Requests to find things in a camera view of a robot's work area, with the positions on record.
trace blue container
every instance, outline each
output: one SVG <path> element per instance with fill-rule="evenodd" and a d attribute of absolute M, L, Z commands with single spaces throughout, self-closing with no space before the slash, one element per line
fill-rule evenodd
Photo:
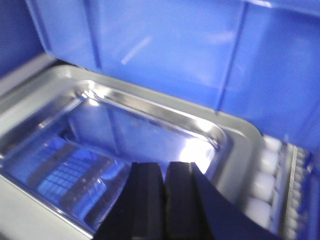
<path fill-rule="evenodd" d="M 318 0 L 27 0 L 47 53 L 316 152 Z"/>
<path fill-rule="evenodd" d="M 0 79 L 43 51 L 25 1 L 1 1 Z"/>

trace reflective metal surface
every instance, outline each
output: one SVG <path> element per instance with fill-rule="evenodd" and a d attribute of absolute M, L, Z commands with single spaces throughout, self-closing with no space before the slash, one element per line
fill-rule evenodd
<path fill-rule="evenodd" d="M 87 71 L 62 70 L 3 99 L 0 114 L 0 173 L 57 216 L 94 233 L 133 162 L 156 162 L 163 175 L 172 161 L 195 162 L 210 180 L 221 172 L 228 141 L 212 121 L 94 73 L 63 81 Z"/>

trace white plastic piece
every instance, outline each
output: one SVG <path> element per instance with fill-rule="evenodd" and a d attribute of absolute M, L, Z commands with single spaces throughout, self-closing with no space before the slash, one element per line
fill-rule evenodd
<path fill-rule="evenodd" d="M 264 149 L 261 153 L 260 170 L 264 173 L 275 175 L 278 169 L 279 155 L 277 152 Z"/>
<path fill-rule="evenodd" d="M 258 171 L 251 186 L 252 196 L 267 203 L 270 202 L 275 189 L 275 181 L 274 176 Z"/>
<path fill-rule="evenodd" d="M 285 231 L 285 236 L 289 240 L 294 240 L 294 239 L 296 239 L 297 234 L 296 234 L 295 230 L 293 230 L 292 228 L 289 228 Z"/>
<path fill-rule="evenodd" d="M 279 152 L 282 146 L 282 142 L 272 136 L 263 136 L 265 147 L 275 152 Z"/>
<path fill-rule="evenodd" d="M 292 229 L 297 229 L 298 228 L 298 222 L 294 218 L 289 218 L 287 220 L 286 224 L 288 225 L 288 227 L 290 227 Z"/>
<path fill-rule="evenodd" d="M 244 214 L 263 228 L 268 228 L 270 223 L 271 206 L 259 199 L 249 198 Z"/>

